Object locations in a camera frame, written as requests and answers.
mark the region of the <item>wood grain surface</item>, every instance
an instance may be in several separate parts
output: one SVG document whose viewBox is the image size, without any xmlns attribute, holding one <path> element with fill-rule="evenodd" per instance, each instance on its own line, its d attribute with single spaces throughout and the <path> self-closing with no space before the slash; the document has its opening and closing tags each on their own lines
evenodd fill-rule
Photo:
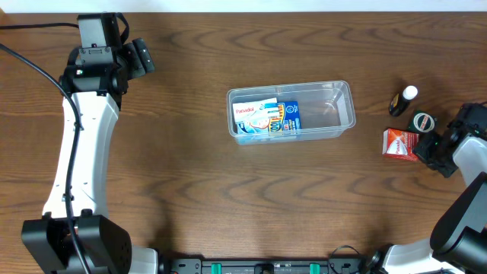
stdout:
<svg viewBox="0 0 487 274">
<path fill-rule="evenodd" d="M 1 24 L 76 22 L 76 14 L 5 14 Z M 110 218 L 132 242 L 222 257 L 325 257 L 349 244 L 429 237 L 464 189 L 425 165 L 381 155 L 382 132 L 415 108 L 440 120 L 487 93 L 481 13 L 126 14 L 157 71 L 129 82 L 107 174 Z M 3 30 L 0 40 L 57 78 L 79 32 Z M 62 98 L 0 53 L 0 272 L 39 272 L 21 242 L 56 174 Z M 239 146 L 232 88 L 345 80 L 357 124 L 337 139 Z M 408 84 L 419 96 L 387 112 Z"/>
</svg>

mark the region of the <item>wire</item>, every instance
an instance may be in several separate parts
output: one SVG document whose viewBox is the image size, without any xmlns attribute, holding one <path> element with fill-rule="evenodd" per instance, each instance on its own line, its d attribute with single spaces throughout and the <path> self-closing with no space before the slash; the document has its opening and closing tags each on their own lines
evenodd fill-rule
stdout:
<svg viewBox="0 0 487 274">
<path fill-rule="evenodd" d="M 20 30 L 26 28 L 40 28 L 40 27 L 76 27 L 79 28 L 77 24 L 71 23 L 49 23 L 49 24 L 28 24 L 28 25 L 5 25 L 0 26 L 0 30 Z"/>
<path fill-rule="evenodd" d="M 335 250 L 334 250 L 334 251 L 333 251 L 333 252 L 332 252 L 332 253 L 329 255 L 328 260 L 330 261 L 330 260 L 332 259 L 333 255 L 335 255 L 335 253 L 336 253 L 337 251 L 342 250 L 342 249 L 345 249 L 345 248 L 349 248 L 349 249 L 351 249 L 351 250 L 355 251 L 355 252 L 356 252 L 356 253 L 357 253 L 359 256 L 361 256 L 360 252 L 358 252 L 358 251 L 357 251 L 355 248 L 353 248 L 352 246 L 349 246 L 349 245 L 342 245 L 342 246 L 340 246 L 340 247 L 337 247 L 337 248 L 336 248 L 336 249 L 335 249 Z M 333 263 L 331 263 L 331 262 L 330 262 L 329 267 L 330 267 L 330 269 L 332 269 L 332 271 L 333 271 L 335 274 L 340 274 L 340 273 L 338 273 L 338 272 L 335 270 L 335 266 L 334 266 L 334 264 L 333 264 Z"/>
<path fill-rule="evenodd" d="M 71 202 L 71 181 L 72 181 L 73 167 L 75 165 L 76 149 L 78 148 L 79 132 L 82 129 L 81 117 L 79 115 L 78 108 L 76 107 L 75 102 L 73 102 L 71 97 L 62 89 L 61 85 L 51 75 L 49 75 L 47 72 L 42 70 L 36 64 L 32 63 L 31 61 L 29 61 L 25 57 L 21 56 L 20 54 L 16 53 L 15 51 L 9 49 L 8 47 L 4 46 L 1 43 L 0 43 L 0 49 L 3 49 L 8 54 L 10 54 L 13 57 L 15 57 L 15 58 L 21 60 L 22 62 L 26 63 L 32 69 L 37 70 L 40 74 L 42 74 L 49 81 L 51 81 L 61 91 L 61 94 L 66 98 L 69 105 L 73 109 L 73 113 L 75 114 L 75 137 L 73 138 L 71 155 L 69 155 L 68 171 L 66 173 L 66 188 L 65 188 L 66 215 L 67 215 L 69 233 L 71 233 L 73 245 L 75 246 L 75 250 L 76 250 L 76 253 L 78 254 L 79 260 L 81 261 L 81 265 L 83 266 L 83 269 L 87 274 L 91 274 L 90 267 L 88 266 L 88 264 L 86 262 L 86 258 L 84 257 L 83 248 L 79 244 L 78 235 L 76 234 L 76 231 L 75 231 L 75 224 L 73 221 L 73 214 L 72 214 L 72 202 Z"/>
</svg>

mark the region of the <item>small bottle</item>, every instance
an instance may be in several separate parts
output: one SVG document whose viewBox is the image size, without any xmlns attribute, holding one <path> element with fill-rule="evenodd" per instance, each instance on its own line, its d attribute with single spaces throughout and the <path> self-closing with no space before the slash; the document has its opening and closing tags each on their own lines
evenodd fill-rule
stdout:
<svg viewBox="0 0 487 274">
<path fill-rule="evenodd" d="M 392 116 L 399 116 L 409 106 L 409 102 L 418 95 L 415 86 L 408 86 L 402 93 L 396 94 L 390 102 L 389 113 Z"/>
</svg>

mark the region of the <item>plastic bin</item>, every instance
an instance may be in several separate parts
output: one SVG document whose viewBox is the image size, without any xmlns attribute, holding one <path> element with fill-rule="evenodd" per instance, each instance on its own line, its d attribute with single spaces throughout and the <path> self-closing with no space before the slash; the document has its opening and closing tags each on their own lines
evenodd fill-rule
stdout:
<svg viewBox="0 0 487 274">
<path fill-rule="evenodd" d="M 232 105 L 274 97 L 279 103 L 298 102 L 301 129 L 282 135 L 268 132 L 238 134 Z M 228 131 L 239 145 L 335 138 L 355 125 L 352 95 L 345 81 L 232 89 L 227 94 L 227 112 Z"/>
</svg>

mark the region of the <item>red and white box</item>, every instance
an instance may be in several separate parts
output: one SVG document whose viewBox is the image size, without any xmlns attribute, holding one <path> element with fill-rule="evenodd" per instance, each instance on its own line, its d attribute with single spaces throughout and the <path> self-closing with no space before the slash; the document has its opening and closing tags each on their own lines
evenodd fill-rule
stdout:
<svg viewBox="0 0 487 274">
<path fill-rule="evenodd" d="M 384 132 L 382 155 L 408 161 L 418 161 L 418 157 L 412 153 L 418 141 L 418 133 L 388 129 Z"/>
</svg>

